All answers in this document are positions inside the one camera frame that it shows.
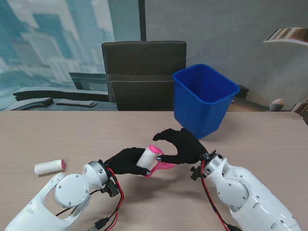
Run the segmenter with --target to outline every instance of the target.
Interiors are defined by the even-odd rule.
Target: connector
[[[102,227],[104,227],[107,224],[108,221],[109,221],[109,218],[100,219],[99,221],[95,222],[95,225],[92,227],[92,230],[93,231],[100,230]]]
[[[230,231],[242,231],[240,228],[236,227],[236,226],[233,226],[233,225],[227,225],[228,229]]]
[[[100,189],[100,191],[101,193],[108,193],[110,197],[114,197],[119,194],[119,189],[110,179],[108,179],[108,182],[106,183],[105,187]]]
[[[193,174],[191,175],[191,179],[196,180],[198,179],[198,177],[200,177],[200,166],[198,168],[192,167],[191,168],[191,172],[193,172]]]

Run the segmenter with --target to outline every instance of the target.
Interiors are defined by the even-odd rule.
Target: red cable
[[[117,218],[118,218],[118,212],[116,211],[116,214],[115,214],[115,221],[114,221],[114,223],[112,224],[112,226],[111,226],[109,229],[107,229],[106,231],[110,231],[110,230],[116,225]]]
[[[205,164],[205,161],[202,161],[202,164],[201,164],[201,169],[202,169],[202,171],[203,171],[203,169],[204,169],[204,164]],[[213,202],[213,199],[212,199],[212,197],[211,197],[211,194],[210,194],[210,192],[209,192],[209,190],[208,190],[208,188],[207,188],[207,185],[206,185],[206,183],[205,183],[204,178],[201,178],[201,180],[202,180],[202,183],[203,183],[203,185],[204,185],[204,187],[205,187],[205,190],[206,190],[206,192],[207,192],[207,194],[208,194],[208,196],[209,196],[208,199],[210,200],[210,202],[211,202],[213,205],[215,205],[214,202]],[[216,215],[218,216],[218,218],[219,218],[220,222],[222,223],[222,225],[225,227],[225,229],[226,229],[227,231],[230,231],[229,228],[227,227],[227,225],[223,222],[222,217],[221,217],[221,215],[218,213],[218,211],[215,211],[215,213],[216,213]]]
[[[114,177],[116,177],[114,171],[112,171],[111,168],[107,168],[107,169],[111,172],[111,174],[112,174]],[[117,184],[118,187],[119,187],[119,191],[120,191],[121,198],[122,198],[121,201],[120,201],[120,203],[119,203],[119,205],[118,205],[118,207],[117,207],[117,209],[119,209],[119,208],[121,207],[123,201],[124,201],[124,193],[123,193],[123,190],[122,190],[122,188],[121,188],[121,185],[120,185],[119,181],[116,179],[115,182],[116,182],[116,184]],[[116,211],[115,213],[116,213],[116,214],[115,214],[115,221],[114,221],[114,223],[112,224],[112,226],[110,226],[110,228],[107,229],[106,231],[110,231],[110,230],[116,225],[116,222],[117,222],[117,219],[118,219],[118,211]]]

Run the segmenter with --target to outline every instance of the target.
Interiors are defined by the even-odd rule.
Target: wire
[[[205,180],[203,178],[204,165],[205,165],[205,161],[202,161],[202,163],[201,163],[201,170],[200,170],[200,178],[201,178],[202,186],[203,186],[203,188],[205,190],[206,196],[208,197],[208,200],[209,200],[210,204],[212,205],[213,210],[217,214],[217,216],[218,216],[220,222],[222,223],[223,227],[225,228],[226,231],[230,231],[230,229],[227,227],[228,224],[222,219],[220,213],[218,212],[218,210],[217,210],[217,208],[216,208],[216,206],[215,206],[215,204],[213,202],[213,199],[211,197],[211,194],[209,193],[209,190],[208,190],[208,188],[206,186]]]
[[[118,219],[118,211],[116,211],[115,218],[104,231],[110,231],[116,225],[117,219]]]
[[[98,191],[99,191],[99,190],[94,190],[93,192],[90,193],[90,195],[92,195],[92,194],[94,194],[94,193],[96,193],[96,192],[98,192]],[[73,208],[73,207],[70,207],[70,208],[67,208],[67,209],[65,209],[65,210],[62,210],[60,213],[57,213],[57,214],[56,214],[56,217],[59,216],[59,215],[61,215],[62,213],[65,213],[66,211],[70,210],[71,208]]]
[[[119,181],[116,178],[114,171],[112,171],[112,169],[110,169],[110,168],[107,168],[107,169],[111,172],[112,178],[114,179],[114,181],[115,181],[115,183],[116,183],[116,185],[117,185],[117,187],[120,191],[121,198],[120,198],[119,203],[116,206],[116,209],[113,211],[112,215],[109,216],[109,218],[111,218],[113,215],[115,215],[113,221],[110,223],[110,225],[104,231],[110,231],[116,225],[116,222],[117,222],[117,219],[118,219],[118,210],[119,210],[119,208],[121,207],[121,205],[124,201],[124,193],[123,193],[123,190],[121,188]]]

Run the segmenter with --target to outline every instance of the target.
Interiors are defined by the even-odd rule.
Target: black office chair
[[[172,75],[186,67],[185,42],[110,42],[102,50],[109,101],[119,110],[172,110]]]

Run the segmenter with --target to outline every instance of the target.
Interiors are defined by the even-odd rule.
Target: pink cap
[[[150,145],[149,149],[156,154],[164,154],[162,150],[160,150],[159,148],[155,147],[154,145]]]
[[[65,164],[65,161],[63,159],[61,160],[61,165],[62,165],[62,169],[65,170],[66,164]]]

